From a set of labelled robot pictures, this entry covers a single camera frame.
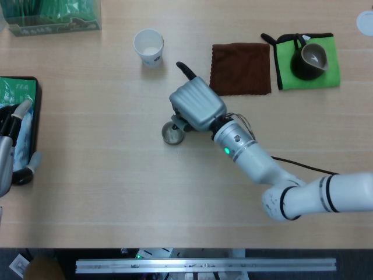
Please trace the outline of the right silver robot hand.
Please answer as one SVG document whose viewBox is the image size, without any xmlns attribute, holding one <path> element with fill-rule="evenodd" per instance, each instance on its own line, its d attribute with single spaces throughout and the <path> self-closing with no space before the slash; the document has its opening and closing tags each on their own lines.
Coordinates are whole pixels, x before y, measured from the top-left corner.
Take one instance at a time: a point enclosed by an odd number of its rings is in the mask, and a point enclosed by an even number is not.
<svg viewBox="0 0 373 280">
<path fill-rule="evenodd" d="M 174 125 L 183 132 L 216 132 L 224 124 L 225 103 L 186 64 L 178 61 L 176 66 L 188 81 L 170 95 Z"/>
</svg>

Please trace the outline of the small dark tea cup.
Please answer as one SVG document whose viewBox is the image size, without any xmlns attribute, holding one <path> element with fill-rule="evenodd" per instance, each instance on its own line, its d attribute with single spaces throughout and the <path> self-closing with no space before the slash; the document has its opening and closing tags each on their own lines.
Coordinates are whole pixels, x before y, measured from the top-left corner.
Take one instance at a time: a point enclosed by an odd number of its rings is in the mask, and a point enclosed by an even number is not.
<svg viewBox="0 0 373 280">
<path fill-rule="evenodd" d="M 168 145 L 179 145 L 184 140 L 185 134 L 172 121 L 169 121 L 162 127 L 161 136 Z"/>
</svg>

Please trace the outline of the green tea packet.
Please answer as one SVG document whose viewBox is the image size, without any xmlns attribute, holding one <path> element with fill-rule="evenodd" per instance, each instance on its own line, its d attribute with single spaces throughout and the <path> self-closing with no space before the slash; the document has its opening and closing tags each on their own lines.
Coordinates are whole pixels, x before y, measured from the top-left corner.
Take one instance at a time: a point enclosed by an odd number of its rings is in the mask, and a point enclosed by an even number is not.
<svg viewBox="0 0 373 280">
<path fill-rule="evenodd" d="M 20 104 L 24 100 L 36 99 L 36 81 L 26 79 L 0 78 L 0 108 Z"/>
</svg>

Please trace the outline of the green tea box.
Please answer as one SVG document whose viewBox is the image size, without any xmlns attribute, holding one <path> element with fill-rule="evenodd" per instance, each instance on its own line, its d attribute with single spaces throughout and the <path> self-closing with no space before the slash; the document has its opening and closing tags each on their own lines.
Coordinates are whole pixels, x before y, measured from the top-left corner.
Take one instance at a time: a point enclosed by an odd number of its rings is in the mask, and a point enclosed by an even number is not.
<svg viewBox="0 0 373 280">
<path fill-rule="evenodd" d="M 101 0 L 0 0 L 0 16 L 16 37 L 101 29 Z"/>
</svg>

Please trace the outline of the dark ceramic pitcher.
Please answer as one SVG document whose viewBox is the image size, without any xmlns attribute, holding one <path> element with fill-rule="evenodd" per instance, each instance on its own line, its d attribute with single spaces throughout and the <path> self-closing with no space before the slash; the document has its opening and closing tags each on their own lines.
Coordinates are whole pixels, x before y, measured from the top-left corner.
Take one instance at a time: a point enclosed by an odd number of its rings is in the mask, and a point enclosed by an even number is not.
<svg viewBox="0 0 373 280">
<path fill-rule="evenodd" d="M 294 76 L 311 81 L 329 69 L 325 49 L 316 43 L 307 43 L 302 35 L 296 34 L 293 40 L 295 51 L 291 58 L 291 71 Z"/>
</svg>

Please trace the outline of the black tray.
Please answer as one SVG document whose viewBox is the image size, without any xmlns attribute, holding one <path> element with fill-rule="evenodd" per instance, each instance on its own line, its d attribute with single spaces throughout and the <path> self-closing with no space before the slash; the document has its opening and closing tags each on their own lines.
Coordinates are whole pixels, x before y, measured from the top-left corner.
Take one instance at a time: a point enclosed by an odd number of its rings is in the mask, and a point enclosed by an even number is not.
<svg viewBox="0 0 373 280">
<path fill-rule="evenodd" d="M 41 99 L 42 99 L 42 88 L 35 77 L 10 77 L 10 76 L 0 76 L 0 78 L 13 78 L 13 79 L 26 79 L 26 80 L 35 80 L 36 81 L 36 99 L 34 106 L 32 105 L 30 109 L 33 109 L 33 122 L 32 122 L 32 129 L 31 129 L 31 147 L 30 147 L 30 155 L 29 161 L 34 152 L 37 150 L 37 138 L 38 138 L 38 127 L 39 127 L 39 120 L 40 120 L 40 111 L 41 111 Z M 14 185 L 24 185 L 31 182 L 33 178 L 28 178 L 19 183 L 14 183 Z"/>
</svg>

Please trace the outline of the green cloth black trim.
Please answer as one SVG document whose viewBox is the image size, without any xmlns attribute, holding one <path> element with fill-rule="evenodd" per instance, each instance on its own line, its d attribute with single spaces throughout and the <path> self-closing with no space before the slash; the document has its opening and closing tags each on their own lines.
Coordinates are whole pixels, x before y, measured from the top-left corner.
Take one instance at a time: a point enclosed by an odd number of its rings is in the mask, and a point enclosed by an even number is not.
<svg viewBox="0 0 373 280">
<path fill-rule="evenodd" d="M 293 89 L 321 89 L 340 86 L 340 68 L 337 48 L 333 33 L 303 33 L 307 43 L 321 45 L 329 63 L 326 73 L 314 80 L 302 80 L 293 75 L 291 71 L 291 58 L 295 52 L 295 43 L 300 45 L 295 33 L 283 34 L 277 39 L 266 33 L 261 38 L 272 45 L 277 74 L 277 86 L 280 90 Z"/>
</svg>

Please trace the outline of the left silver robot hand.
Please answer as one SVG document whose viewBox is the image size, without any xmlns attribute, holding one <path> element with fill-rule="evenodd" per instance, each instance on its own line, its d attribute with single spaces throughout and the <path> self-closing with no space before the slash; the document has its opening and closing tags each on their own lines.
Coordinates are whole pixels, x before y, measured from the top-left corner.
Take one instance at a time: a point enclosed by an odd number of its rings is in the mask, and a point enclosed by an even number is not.
<svg viewBox="0 0 373 280">
<path fill-rule="evenodd" d="M 34 152 L 25 168 L 14 171 L 15 147 L 22 120 L 30 109 L 32 101 L 0 108 L 0 197 L 8 193 L 12 184 L 33 178 L 41 163 L 41 153 Z"/>
</svg>

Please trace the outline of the brown cloth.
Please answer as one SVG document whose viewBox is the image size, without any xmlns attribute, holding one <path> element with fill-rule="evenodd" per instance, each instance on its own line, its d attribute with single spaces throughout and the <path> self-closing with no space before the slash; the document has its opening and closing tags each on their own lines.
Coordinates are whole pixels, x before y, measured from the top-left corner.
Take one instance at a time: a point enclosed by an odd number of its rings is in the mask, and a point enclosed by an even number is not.
<svg viewBox="0 0 373 280">
<path fill-rule="evenodd" d="M 212 45 L 210 88 L 219 96 L 270 93 L 269 52 L 263 43 Z"/>
</svg>

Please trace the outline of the white round lid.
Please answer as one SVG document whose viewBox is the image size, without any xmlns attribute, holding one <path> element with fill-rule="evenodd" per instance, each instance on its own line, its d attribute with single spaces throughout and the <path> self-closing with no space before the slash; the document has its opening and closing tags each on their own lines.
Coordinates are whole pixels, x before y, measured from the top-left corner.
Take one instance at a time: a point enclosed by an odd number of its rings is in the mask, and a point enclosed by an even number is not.
<svg viewBox="0 0 373 280">
<path fill-rule="evenodd" d="M 373 37 L 373 10 L 361 12 L 356 18 L 356 26 L 363 35 Z"/>
</svg>

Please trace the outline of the white wall socket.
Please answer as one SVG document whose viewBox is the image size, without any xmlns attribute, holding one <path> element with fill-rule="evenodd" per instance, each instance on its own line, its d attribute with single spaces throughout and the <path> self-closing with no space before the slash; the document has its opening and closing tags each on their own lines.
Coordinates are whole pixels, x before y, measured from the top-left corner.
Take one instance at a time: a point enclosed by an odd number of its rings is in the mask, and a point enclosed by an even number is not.
<svg viewBox="0 0 373 280">
<path fill-rule="evenodd" d="M 21 279 L 24 277 L 24 272 L 29 265 L 29 261 L 24 258 L 21 254 L 18 254 L 15 259 L 9 265 L 9 268 L 18 275 Z"/>
</svg>

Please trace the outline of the blue wet wipes pack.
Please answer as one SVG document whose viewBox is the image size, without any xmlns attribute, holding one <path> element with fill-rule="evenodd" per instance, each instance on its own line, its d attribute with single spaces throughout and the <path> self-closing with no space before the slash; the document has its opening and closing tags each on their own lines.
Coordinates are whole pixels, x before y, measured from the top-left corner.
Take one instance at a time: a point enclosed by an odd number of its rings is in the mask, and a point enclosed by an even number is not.
<svg viewBox="0 0 373 280">
<path fill-rule="evenodd" d="M 33 109 L 31 108 L 22 120 L 20 132 L 17 138 L 13 161 L 14 172 L 23 169 L 29 162 L 32 122 Z"/>
</svg>

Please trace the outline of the aluminium rail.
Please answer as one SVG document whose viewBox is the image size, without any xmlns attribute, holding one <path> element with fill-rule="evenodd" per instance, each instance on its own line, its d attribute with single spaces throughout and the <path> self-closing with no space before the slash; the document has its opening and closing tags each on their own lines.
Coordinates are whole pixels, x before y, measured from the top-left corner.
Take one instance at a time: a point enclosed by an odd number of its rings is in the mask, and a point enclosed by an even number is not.
<svg viewBox="0 0 373 280">
<path fill-rule="evenodd" d="M 77 274 L 336 271 L 334 258 L 136 258 L 77 260 Z"/>
</svg>

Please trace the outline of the orange object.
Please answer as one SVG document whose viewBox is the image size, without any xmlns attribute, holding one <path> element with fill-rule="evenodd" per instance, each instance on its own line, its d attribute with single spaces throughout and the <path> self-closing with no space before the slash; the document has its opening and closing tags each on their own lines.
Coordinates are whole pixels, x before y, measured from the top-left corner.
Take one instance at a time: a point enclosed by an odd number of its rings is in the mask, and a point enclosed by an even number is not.
<svg viewBox="0 0 373 280">
<path fill-rule="evenodd" d="M 66 280 L 66 277 L 56 260 L 40 255 L 28 264 L 23 280 Z"/>
</svg>

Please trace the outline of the white paper cup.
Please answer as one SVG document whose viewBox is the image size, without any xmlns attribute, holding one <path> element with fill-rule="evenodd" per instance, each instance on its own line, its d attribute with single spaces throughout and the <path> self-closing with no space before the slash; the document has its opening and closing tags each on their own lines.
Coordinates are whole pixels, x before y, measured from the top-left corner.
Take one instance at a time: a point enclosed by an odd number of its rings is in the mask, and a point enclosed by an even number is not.
<svg viewBox="0 0 373 280">
<path fill-rule="evenodd" d="M 163 55 L 164 39 L 155 29 L 143 29 L 133 39 L 133 47 L 142 62 L 150 68 L 160 65 Z"/>
</svg>

